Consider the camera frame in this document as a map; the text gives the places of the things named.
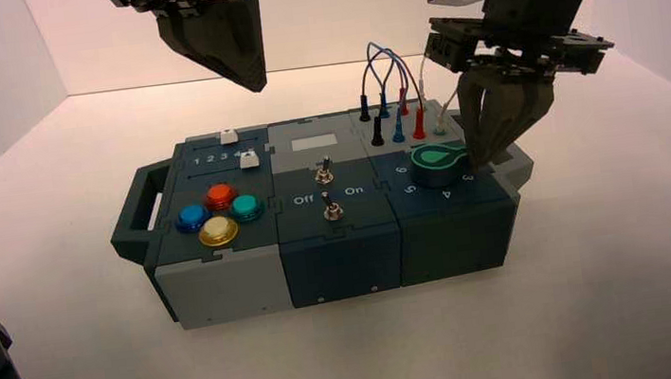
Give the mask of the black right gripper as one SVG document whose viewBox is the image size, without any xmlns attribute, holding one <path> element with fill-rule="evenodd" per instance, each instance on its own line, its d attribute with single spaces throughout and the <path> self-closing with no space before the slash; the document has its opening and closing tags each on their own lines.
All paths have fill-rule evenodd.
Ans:
<svg viewBox="0 0 671 379">
<path fill-rule="evenodd" d="M 427 0 L 482 3 L 481 18 L 431 18 L 425 55 L 459 79 L 465 145 L 473 169 L 493 160 L 541 120 L 554 101 L 553 78 L 501 76 L 480 65 L 524 74 L 592 74 L 614 43 L 573 27 L 583 0 Z"/>
</svg>

